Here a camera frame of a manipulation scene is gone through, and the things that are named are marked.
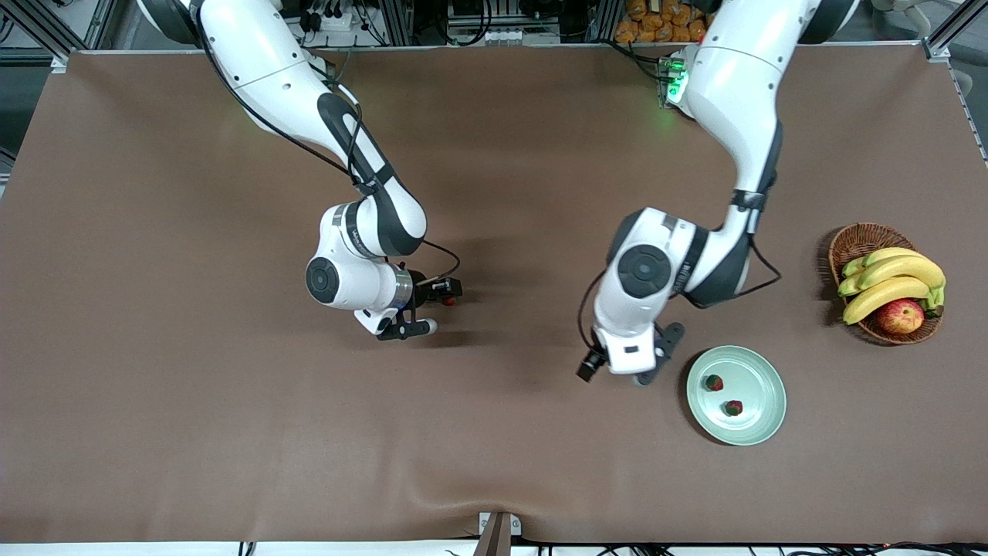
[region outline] apple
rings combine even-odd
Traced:
[[[911,299],[886,303],[874,316],[878,327],[890,334],[908,334],[922,326],[926,319],[923,308]]]

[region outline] bunch of bananas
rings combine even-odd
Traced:
[[[912,249],[886,247],[856,258],[844,267],[841,297],[855,297],[844,309],[844,322],[854,324],[886,303],[918,299],[933,311],[944,304],[947,278],[932,260]]]

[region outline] wicker basket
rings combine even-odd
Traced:
[[[830,242],[830,249],[827,253],[835,284],[840,284],[843,279],[841,272],[844,270],[844,265],[858,257],[863,257],[885,247],[905,247],[918,250],[905,235],[881,224],[859,223],[837,232],[837,235]],[[845,306],[848,303],[847,298],[845,298]],[[865,333],[883,343],[902,345],[919,343],[929,338],[940,329],[943,320],[943,316],[927,318],[922,326],[908,334],[889,334],[882,331],[875,321],[874,314],[868,315],[858,325]]]

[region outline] white robotic arm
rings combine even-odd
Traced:
[[[279,0],[138,0],[141,10],[173,40],[201,44],[214,68],[262,129],[302,145],[332,151],[364,196],[332,207],[306,269],[309,293],[320,303],[354,312],[380,339],[432,333],[417,321],[425,301],[461,295],[452,279],[427,281],[385,260],[412,254],[424,241],[426,216],[363,125],[357,99],[337,94],[310,67],[278,13]],[[412,321],[402,312],[412,312]]]
[[[730,153],[737,166],[733,197],[723,225],[712,231],[651,208],[624,219],[594,302],[596,345],[584,359],[582,378],[589,380],[608,363],[615,374],[650,383],[683,332],[674,324],[656,337],[655,320],[668,300],[681,294],[705,308],[739,294],[776,181],[782,75],[797,43],[825,41],[857,5],[858,0],[726,0],[703,42],[673,54],[675,79],[665,100]]]

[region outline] light green plate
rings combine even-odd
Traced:
[[[717,375],[724,389],[712,392],[704,381]],[[758,353],[737,345],[721,345],[697,359],[686,379],[686,397],[697,422],[714,438],[738,446],[764,442],[782,426],[785,387],[776,368]],[[741,415],[729,416],[724,404],[739,400]]]

